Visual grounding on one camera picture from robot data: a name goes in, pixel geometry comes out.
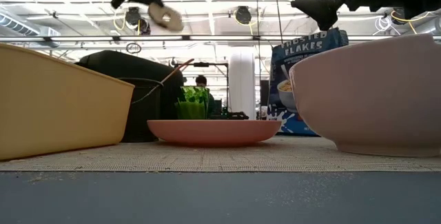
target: woven placemat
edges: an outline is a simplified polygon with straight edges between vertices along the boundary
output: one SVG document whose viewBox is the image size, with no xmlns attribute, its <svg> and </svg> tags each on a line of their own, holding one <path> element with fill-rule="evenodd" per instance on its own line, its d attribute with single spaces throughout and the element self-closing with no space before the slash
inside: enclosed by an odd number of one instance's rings
<svg viewBox="0 0 441 224">
<path fill-rule="evenodd" d="M 275 137 L 251 147 L 119 145 L 0 163 L 0 171 L 92 172 L 441 172 L 441 157 L 398 158 L 339 152 L 323 138 Z"/>
</svg>

